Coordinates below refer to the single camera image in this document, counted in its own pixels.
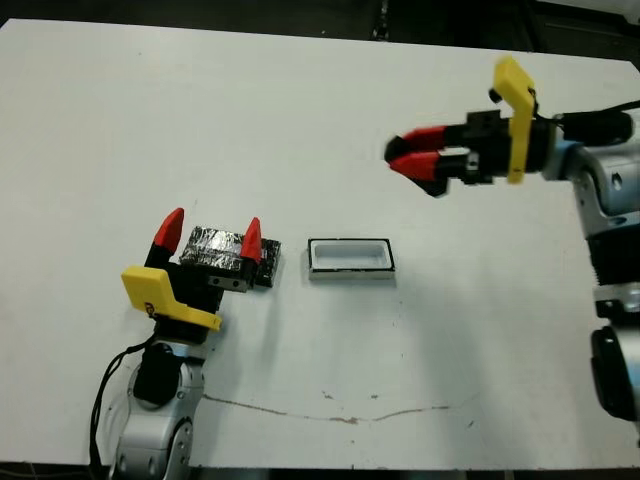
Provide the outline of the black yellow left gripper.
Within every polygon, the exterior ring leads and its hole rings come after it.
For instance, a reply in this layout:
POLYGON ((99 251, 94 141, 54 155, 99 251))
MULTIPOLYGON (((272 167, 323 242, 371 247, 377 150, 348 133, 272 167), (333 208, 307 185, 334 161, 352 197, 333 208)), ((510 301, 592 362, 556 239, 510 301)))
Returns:
POLYGON ((167 215, 144 266, 125 269, 121 279, 133 308, 155 322, 156 338, 200 345, 221 327, 224 293, 245 293, 254 286, 262 261, 261 222, 254 217, 244 234, 241 269, 225 270, 169 262, 181 239, 184 214, 179 207, 167 215))

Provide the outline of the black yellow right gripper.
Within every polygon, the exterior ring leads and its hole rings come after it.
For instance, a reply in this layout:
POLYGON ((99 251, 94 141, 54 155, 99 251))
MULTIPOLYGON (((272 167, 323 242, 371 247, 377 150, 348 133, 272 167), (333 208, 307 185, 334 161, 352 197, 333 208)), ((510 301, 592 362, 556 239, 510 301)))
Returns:
POLYGON ((416 128, 400 137, 400 150, 430 152, 402 155, 390 168, 411 180, 466 184, 496 177, 519 184, 525 174, 539 172, 553 144, 553 121, 539 114, 534 81, 513 57, 497 61, 489 97, 507 105, 511 115, 476 111, 463 124, 416 128))

